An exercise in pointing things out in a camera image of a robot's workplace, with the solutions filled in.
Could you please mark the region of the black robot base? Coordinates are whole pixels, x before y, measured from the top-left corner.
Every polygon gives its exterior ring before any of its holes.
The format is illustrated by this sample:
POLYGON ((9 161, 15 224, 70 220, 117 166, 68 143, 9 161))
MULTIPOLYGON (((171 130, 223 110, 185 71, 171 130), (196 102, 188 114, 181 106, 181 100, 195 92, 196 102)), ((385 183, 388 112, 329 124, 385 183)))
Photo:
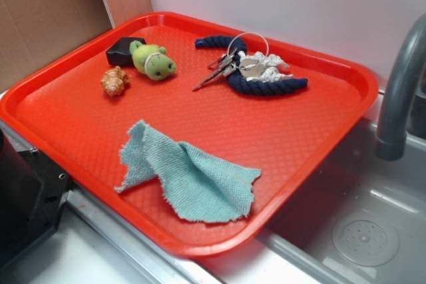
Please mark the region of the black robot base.
POLYGON ((1 270, 58 229, 70 177, 39 150, 17 151, 1 133, 1 270))

